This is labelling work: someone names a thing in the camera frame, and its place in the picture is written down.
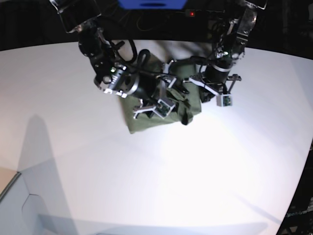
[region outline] white table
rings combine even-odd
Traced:
[[[197,51],[136,44],[161,60]],[[276,234],[313,137],[313,61],[247,49],[233,107],[134,135],[77,43],[3,51],[0,65],[0,166],[22,171],[60,234]]]

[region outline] white tabletop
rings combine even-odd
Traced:
[[[199,51],[136,45],[163,61]],[[246,49],[231,73],[234,106],[131,135],[77,43],[0,52],[0,166],[64,234],[274,235],[313,138],[313,61]]]

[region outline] green cloth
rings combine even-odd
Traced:
[[[196,74],[196,67],[194,65],[177,66],[171,69],[171,73],[176,74],[178,79],[184,79]],[[178,106],[176,112],[172,112],[167,118],[162,119],[157,115],[148,118],[146,114],[140,114],[137,119],[134,119],[133,108],[139,106],[139,100],[135,97],[128,96],[126,99],[120,98],[124,118],[130,133],[144,131],[154,126],[174,123],[180,121],[184,125],[189,124],[194,115],[201,113],[201,101],[198,86],[192,83],[184,83],[184,87],[190,94],[181,95],[174,89],[168,89],[168,95]]]

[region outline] olive green fabric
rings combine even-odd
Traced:
[[[158,66],[154,65],[154,71],[158,71]],[[172,73],[176,74],[179,79],[196,74],[194,65],[177,66],[172,69]],[[201,113],[201,101],[199,96],[199,88],[192,83],[185,83],[184,87],[190,94],[185,97],[175,91],[168,90],[168,95],[176,103],[176,112],[172,112],[167,118],[162,119],[157,115],[148,118],[146,114],[140,114],[137,119],[134,119],[133,108],[139,106],[139,100],[135,97],[128,96],[126,99],[121,98],[121,104],[124,112],[124,118],[130,133],[143,131],[151,127],[170,124],[180,121],[184,125],[189,124],[194,115]]]

